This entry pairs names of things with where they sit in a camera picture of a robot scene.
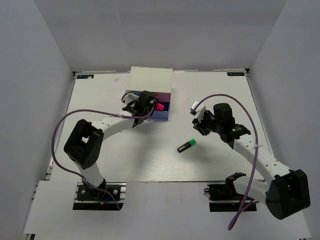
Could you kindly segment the pink drawer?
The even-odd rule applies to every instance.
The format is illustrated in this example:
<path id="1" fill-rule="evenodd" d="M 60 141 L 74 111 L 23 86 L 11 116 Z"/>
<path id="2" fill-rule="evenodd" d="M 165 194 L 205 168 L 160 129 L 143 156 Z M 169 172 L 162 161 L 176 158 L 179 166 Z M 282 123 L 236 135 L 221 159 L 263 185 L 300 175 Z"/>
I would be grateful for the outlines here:
<path id="1" fill-rule="evenodd" d="M 171 101 L 171 93 L 170 92 L 153 92 L 153 93 L 160 102 L 170 102 Z"/>

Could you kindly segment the purple-blue wide drawer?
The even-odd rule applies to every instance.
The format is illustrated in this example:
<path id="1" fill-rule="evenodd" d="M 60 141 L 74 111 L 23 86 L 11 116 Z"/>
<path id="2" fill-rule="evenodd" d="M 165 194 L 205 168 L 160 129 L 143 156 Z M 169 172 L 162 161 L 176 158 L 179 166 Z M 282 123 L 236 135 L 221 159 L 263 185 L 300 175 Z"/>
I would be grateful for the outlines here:
<path id="1" fill-rule="evenodd" d="M 158 111 L 154 110 L 152 115 L 149 117 L 152 119 L 160 119 L 160 120 L 168 120 L 169 119 L 169 111 L 170 111 L 170 102 L 161 102 L 159 101 L 158 103 L 161 103 L 164 105 L 164 110 L 163 111 Z"/>

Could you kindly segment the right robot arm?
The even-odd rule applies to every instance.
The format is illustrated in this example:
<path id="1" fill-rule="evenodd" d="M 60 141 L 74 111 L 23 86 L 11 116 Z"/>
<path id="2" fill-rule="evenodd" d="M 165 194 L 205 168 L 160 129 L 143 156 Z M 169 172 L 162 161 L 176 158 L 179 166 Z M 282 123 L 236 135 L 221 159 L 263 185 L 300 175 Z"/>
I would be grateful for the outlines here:
<path id="1" fill-rule="evenodd" d="M 232 109 L 227 103 L 214 105 L 213 112 L 195 101 L 190 113 L 195 116 L 193 127 L 201 135 L 216 133 L 220 139 L 252 164 L 262 180 L 250 180 L 245 173 L 236 172 L 225 179 L 219 188 L 206 188 L 212 201 L 236 200 L 248 194 L 267 206 L 270 213 L 283 220 L 311 205 L 307 175 L 301 170 L 292 170 L 258 146 L 251 132 L 237 124 Z"/>

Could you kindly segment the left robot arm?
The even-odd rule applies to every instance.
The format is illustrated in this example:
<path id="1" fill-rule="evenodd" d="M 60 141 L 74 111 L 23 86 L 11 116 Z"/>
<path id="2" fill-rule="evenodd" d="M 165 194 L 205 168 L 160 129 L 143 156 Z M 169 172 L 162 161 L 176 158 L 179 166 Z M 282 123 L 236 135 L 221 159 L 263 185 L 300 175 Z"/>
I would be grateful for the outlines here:
<path id="1" fill-rule="evenodd" d="M 96 200 L 106 193 L 106 181 L 97 165 L 103 142 L 142 124 L 152 116 L 159 100 L 154 93 L 144 90 L 139 94 L 133 91 L 125 93 L 122 102 L 124 107 L 119 113 L 108 114 L 106 118 L 96 121 L 79 120 L 63 148 L 78 167 L 83 182 L 89 186 L 88 193 Z"/>

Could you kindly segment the green cap highlighter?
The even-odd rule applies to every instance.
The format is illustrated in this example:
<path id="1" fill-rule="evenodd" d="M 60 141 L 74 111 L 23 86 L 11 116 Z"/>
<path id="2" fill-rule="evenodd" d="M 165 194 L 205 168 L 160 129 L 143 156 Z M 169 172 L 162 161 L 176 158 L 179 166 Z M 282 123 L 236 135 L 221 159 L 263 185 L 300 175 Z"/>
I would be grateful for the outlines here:
<path id="1" fill-rule="evenodd" d="M 191 148 L 192 146 L 194 146 L 196 144 L 196 140 L 195 139 L 191 139 L 188 142 L 184 143 L 183 145 L 181 145 L 180 147 L 177 148 L 177 152 L 178 153 L 182 153 L 185 150 Z"/>

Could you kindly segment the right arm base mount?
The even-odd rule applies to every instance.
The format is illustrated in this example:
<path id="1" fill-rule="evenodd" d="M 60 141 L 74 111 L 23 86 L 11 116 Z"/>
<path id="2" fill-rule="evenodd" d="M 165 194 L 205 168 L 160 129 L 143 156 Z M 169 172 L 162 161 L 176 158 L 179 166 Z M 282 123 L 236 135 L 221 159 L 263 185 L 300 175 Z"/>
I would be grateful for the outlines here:
<path id="1" fill-rule="evenodd" d="M 222 183 L 208 184 L 203 192 L 208 196 L 211 213 L 237 212 L 244 195 L 230 193 Z"/>

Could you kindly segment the light blue small drawer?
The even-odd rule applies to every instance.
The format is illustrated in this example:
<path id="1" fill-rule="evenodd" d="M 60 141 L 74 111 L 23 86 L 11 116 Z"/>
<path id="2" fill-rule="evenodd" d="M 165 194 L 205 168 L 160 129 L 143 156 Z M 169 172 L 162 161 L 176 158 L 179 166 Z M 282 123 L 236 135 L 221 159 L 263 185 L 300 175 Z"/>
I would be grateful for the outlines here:
<path id="1" fill-rule="evenodd" d="M 133 95 L 139 96 L 141 93 L 142 93 L 142 91 L 128 90 L 128 91 L 125 92 L 124 95 L 126 96 L 128 94 L 133 94 Z"/>

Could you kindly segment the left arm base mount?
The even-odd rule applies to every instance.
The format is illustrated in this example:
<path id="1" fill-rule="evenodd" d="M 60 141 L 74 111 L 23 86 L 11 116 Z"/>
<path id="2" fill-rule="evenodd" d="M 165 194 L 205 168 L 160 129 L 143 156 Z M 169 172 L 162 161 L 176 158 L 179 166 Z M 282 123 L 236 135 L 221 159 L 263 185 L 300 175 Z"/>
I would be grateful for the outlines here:
<path id="1" fill-rule="evenodd" d="M 105 190 L 115 198 L 101 191 L 91 189 L 82 182 L 77 183 L 72 209 L 75 211 L 119 211 L 126 196 L 126 182 L 107 182 Z"/>

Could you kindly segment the pink cap highlighter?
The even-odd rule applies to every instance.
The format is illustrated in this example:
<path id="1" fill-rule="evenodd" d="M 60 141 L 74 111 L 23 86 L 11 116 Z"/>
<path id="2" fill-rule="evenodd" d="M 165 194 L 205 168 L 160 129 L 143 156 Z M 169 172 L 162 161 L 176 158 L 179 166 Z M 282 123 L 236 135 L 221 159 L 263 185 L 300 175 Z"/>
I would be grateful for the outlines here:
<path id="1" fill-rule="evenodd" d="M 156 109 L 157 111 L 163 111 L 163 110 L 165 109 L 165 106 L 164 106 L 163 104 L 161 104 L 161 103 L 158 103 L 158 104 L 156 105 L 155 109 Z"/>

